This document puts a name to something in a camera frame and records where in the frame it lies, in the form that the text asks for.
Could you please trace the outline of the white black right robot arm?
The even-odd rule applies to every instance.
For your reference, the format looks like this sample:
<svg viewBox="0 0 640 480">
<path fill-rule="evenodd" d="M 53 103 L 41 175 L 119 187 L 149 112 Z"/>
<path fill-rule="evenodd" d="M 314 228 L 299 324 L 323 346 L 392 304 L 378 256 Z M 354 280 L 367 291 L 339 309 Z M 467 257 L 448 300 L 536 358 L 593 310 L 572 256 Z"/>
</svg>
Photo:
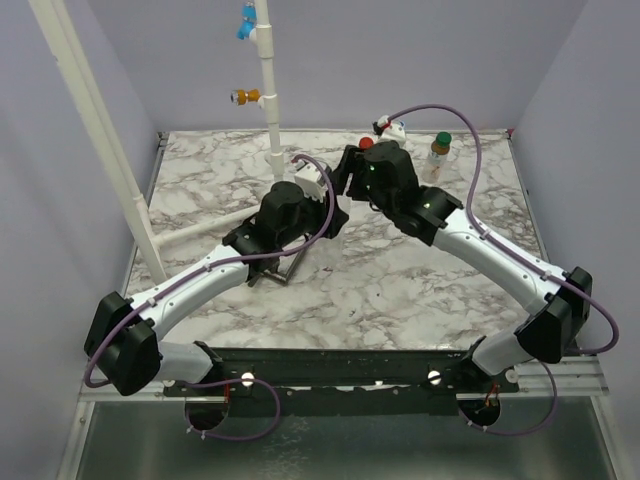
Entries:
<svg viewBox="0 0 640 480">
<path fill-rule="evenodd" d="M 472 266 L 527 312 L 522 324 L 472 345 L 459 370 L 467 389 L 483 391 L 507 368 L 530 360 L 556 364 L 570 351 L 589 316 L 587 271 L 567 272 L 473 226 L 460 200 L 419 183 L 410 154 L 395 141 L 346 146 L 331 180 L 338 194 L 369 203 L 405 235 Z"/>
</svg>

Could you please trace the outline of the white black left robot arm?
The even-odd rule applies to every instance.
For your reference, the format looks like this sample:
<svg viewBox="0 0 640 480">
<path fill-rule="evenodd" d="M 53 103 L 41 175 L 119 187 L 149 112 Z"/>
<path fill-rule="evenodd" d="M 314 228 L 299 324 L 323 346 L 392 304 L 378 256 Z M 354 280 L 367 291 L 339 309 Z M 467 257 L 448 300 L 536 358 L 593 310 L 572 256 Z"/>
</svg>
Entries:
<svg viewBox="0 0 640 480">
<path fill-rule="evenodd" d="M 222 380 L 221 359 L 202 342 L 172 344 L 165 336 L 195 310 L 225 291 L 275 267 L 280 257 L 301 251 L 298 239 L 336 237 L 348 215 L 340 187 L 316 200 L 298 185 L 281 181 L 263 197 L 259 211 L 229 232 L 222 243 L 164 283 L 125 299 L 118 292 L 97 306 L 84 351 L 91 366 L 123 396 L 154 380 L 188 383 L 201 395 Z"/>
</svg>

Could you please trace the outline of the clear bottle green white label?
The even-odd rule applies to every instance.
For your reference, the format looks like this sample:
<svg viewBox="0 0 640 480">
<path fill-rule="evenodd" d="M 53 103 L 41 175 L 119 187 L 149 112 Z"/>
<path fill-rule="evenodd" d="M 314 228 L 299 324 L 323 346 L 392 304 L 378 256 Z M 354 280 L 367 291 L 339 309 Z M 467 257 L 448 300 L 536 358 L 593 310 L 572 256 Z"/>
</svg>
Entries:
<svg viewBox="0 0 640 480">
<path fill-rule="evenodd" d="M 422 167 L 422 178 L 428 184 L 434 184 L 438 181 L 444 166 L 446 165 L 451 144 L 445 148 L 437 144 L 436 141 L 431 143 L 430 151 Z"/>
</svg>

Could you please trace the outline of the red bottle cap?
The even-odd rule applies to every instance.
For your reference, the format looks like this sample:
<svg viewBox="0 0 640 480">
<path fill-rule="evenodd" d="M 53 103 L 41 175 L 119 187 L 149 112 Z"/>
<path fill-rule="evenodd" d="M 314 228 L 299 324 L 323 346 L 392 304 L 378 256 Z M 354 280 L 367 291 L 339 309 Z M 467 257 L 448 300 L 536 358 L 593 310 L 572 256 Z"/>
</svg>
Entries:
<svg viewBox="0 0 640 480">
<path fill-rule="evenodd" d="M 374 140 L 370 137 L 362 137 L 359 141 L 359 147 L 361 149 L 368 149 L 374 145 Z"/>
</svg>

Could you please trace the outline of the green bottle cap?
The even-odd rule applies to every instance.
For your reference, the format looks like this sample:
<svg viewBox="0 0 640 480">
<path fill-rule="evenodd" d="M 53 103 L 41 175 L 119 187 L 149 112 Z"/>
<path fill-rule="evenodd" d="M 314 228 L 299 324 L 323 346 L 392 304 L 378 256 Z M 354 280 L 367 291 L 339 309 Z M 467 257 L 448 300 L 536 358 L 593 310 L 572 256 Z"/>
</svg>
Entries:
<svg viewBox="0 0 640 480">
<path fill-rule="evenodd" d="M 441 131 L 437 134 L 435 141 L 445 148 L 451 144 L 452 136 L 449 132 Z"/>
</svg>

